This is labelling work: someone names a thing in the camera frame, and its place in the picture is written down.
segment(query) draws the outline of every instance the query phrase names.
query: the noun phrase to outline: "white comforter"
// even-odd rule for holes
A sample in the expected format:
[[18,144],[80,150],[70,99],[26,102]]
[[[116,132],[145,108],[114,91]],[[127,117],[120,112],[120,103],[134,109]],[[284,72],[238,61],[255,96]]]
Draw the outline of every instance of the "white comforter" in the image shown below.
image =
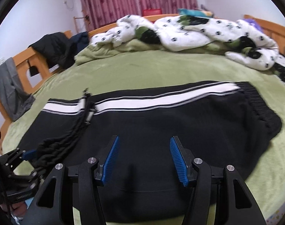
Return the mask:
[[233,42],[247,36],[255,43],[259,58],[232,51],[226,52],[225,56],[257,70],[270,69],[279,56],[277,43],[244,20],[209,19],[206,24],[182,26],[177,22],[179,17],[164,17],[153,24],[141,16],[128,15],[117,21],[117,27],[94,35],[90,43],[112,43],[117,47],[134,39],[135,29],[145,26],[155,31],[162,45],[173,52],[201,47],[213,41]]

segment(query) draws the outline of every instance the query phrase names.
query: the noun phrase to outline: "green bedsheet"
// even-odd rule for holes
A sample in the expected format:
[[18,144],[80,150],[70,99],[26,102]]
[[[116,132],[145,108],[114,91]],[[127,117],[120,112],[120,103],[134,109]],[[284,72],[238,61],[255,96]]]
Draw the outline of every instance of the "green bedsheet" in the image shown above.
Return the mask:
[[[98,43],[96,46],[88,45],[88,47],[79,52],[75,56],[75,64],[81,65],[97,59],[110,58],[124,52],[144,52],[149,50],[165,51],[166,49],[162,45],[150,45],[138,39],[130,40],[115,48],[111,43]],[[224,43],[213,41],[205,46],[183,50],[181,53],[224,55],[227,51],[229,51],[229,48]]]
[[[283,127],[262,155],[246,181],[265,218],[285,201],[285,86],[269,72],[259,72],[218,55],[173,53],[163,50],[117,53],[115,56],[74,65],[47,80],[35,93],[31,109],[12,123],[3,141],[4,153],[14,149],[49,98],[76,99],[88,87],[92,94],[123,89],[181,85],[202,80],[249,81],[269,107],[281,118]],[[24,162],[16,172],[26,174]],[[74,211],[76,224],[79,213]],[[183,217],[139,224],[181,224]],[[208,224],[213,224],[211,207]]]

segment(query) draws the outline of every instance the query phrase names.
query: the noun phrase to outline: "blue cloth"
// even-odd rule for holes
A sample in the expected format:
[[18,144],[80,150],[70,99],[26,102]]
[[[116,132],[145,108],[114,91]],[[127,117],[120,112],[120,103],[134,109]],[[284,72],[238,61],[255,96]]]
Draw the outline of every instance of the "blue cloth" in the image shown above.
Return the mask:
[[80,51],[82,51],[85,47],[88,46],[88,44],[89,44],[88,33],[83,32],[83,33],[76,34],[70,38],[70,41],[72,43],[77,44],[77,51],[75,54],[75,55],[77,55]]
[[210,16],[207,16],[202,11],[198,11],[198,10],[189,10],[186,8],[178,8],[178,12],[180,15],[190,15],[190,16],[194,16],[194,17],[197,16],[197,17],[211,18]]
[[27,209],[29,208],[29,206],[30,206],[31,202],[33,201],[33,199],[34,199],[34,197],[25,200],[26,205],[27,205]]

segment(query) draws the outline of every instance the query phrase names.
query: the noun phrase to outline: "black pants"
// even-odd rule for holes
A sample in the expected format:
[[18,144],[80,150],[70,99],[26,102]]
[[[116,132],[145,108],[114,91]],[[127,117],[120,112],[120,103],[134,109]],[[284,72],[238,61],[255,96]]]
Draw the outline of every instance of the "black pants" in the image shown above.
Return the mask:
[[[99,188],[107,221],[158,220],[185,213],[190,190],[178,180],[169,150],[172,136],[196,158],[216,167],[233,165],[246,179],[281,129],[280,118],[247,82],[115,91],[89,101],[95,102],[97,112],[63,163],[72,166],[98,157],[112,135],[120,137],[112,178]],[[68,131],[77,118],[78,102],[50,99],[19,147],[33,149],[43,139]]]

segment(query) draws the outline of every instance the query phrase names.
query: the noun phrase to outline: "metal screw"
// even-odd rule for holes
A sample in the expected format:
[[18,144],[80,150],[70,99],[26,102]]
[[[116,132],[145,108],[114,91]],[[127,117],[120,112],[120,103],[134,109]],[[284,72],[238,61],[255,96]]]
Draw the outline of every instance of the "metal screw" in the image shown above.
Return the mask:
[[88,163],[95,163],[96,162],[96,158],[94,157],[91,157],[91,158],[88,158]]
[[202,164],[203,163],[203,160],[201,158],[195,158],[193,161],[196,164]]
[[234,168],[232,165],[228,165],[228,166],[227,166],[227,169],[228,169],[229,171],[234,171],[234,170],[235,170],[235,168]]
[[63,168],[63,164],[62,163],[58,163],[58,164],[56,164],[55,168],[57,170],[60,170],[61,168]]

